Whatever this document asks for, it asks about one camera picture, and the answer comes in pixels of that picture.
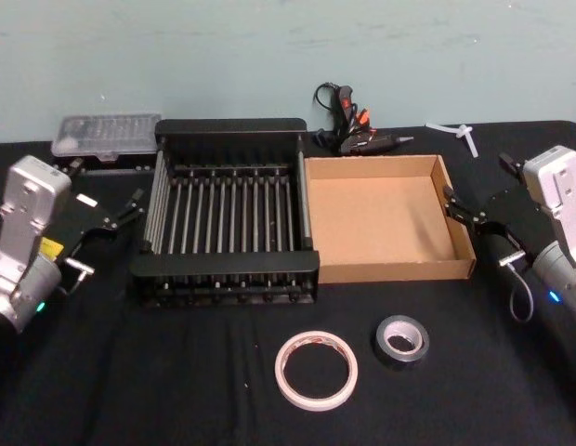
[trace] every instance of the table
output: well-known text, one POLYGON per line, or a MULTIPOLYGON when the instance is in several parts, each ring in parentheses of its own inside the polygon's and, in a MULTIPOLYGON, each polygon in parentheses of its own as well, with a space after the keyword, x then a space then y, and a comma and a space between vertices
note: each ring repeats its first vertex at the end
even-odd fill
MULTIPOLYGON (((576 149, 573 123, 473 127, 476 160, 453 135, 424 127, 395 129, 415 141, 394 154, 440 153, 458 194, 478 206, 514 185, 500 151, 576 149)), ((8 166, 25 153, 48 160, 48 148, 0 144, 0 203, 8 166)), ((116 210, 150 183, 149 174, 80 177, 76 189, 116 210)), ((97 274, 46 305, 0 364, 0 444, 576 444, 576 324, 535 284, 536 321, 512 322, 509 288, 483 242, 469 281, 328 285, 312 306, 147 311, 124 293, 132 235, 88 247, 97 274), (392 314, 429 332, 416 369, 388 370, 373 354, 373 332, 392 314), (339 335, 358 359, 354 394, 328 413, 297 409, 276 386, 277 351, 306 330, 339 335)), ((313 348, 288 373, 321 394, 346 367, 313 348)))

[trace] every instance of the cardboard box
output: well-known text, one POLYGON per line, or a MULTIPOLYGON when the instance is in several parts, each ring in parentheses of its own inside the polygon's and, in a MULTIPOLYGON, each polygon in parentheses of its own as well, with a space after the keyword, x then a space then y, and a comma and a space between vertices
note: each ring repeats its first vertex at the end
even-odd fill
POLYGON ((320 283, 467 279, 476 255, 443 212, 440 156, 306 159, 320 283))

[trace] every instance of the masking tape roll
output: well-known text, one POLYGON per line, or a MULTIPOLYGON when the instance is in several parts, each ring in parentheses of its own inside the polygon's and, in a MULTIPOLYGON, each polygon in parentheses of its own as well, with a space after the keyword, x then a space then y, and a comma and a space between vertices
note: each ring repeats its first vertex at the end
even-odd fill
POLYGON ((408 316, 391 316, 377 327, 374 350, 377 358, 399 368, 415 365, 425 357, 429 347, 428 332, 408 316), (394 338, 405 339, 410 348, 394 345, 394 338))
POLYGON ((304 332, 291 337, 280 348, 276 357, 276 381, 282 395, 294 406, 312 412, 330 411, 340 404, 343 404, 354 391, 356 381, 359 376, 359 366, 356 362, 354 352, 344 340, 335 334, 326 332, 304 332), (309 398, 297 393, 286 381, 284 368, 290 355, 299 347, 306 344, 323 344, 337 351, 347 362, 348 377, 344 386, 331 397, 328 398, 309 398))

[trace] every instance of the light blue wall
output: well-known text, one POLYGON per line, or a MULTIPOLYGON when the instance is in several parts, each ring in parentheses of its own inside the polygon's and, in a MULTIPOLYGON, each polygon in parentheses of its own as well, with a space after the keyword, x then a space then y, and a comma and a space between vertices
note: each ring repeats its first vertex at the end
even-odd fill
POLYGON ((0 141, 72 113, 576 121, 576 0, 0 0, 0 141))

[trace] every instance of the led light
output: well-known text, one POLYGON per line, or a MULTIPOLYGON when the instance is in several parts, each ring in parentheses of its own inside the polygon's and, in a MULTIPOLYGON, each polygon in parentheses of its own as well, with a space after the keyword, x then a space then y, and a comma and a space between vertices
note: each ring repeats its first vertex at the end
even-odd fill
POLYGON ((558 304, 560 303, 560 296, 557 293, 555 293, 554 291, 549 291, 548 294, 550 295, 551 300, 557 302, 558 304))

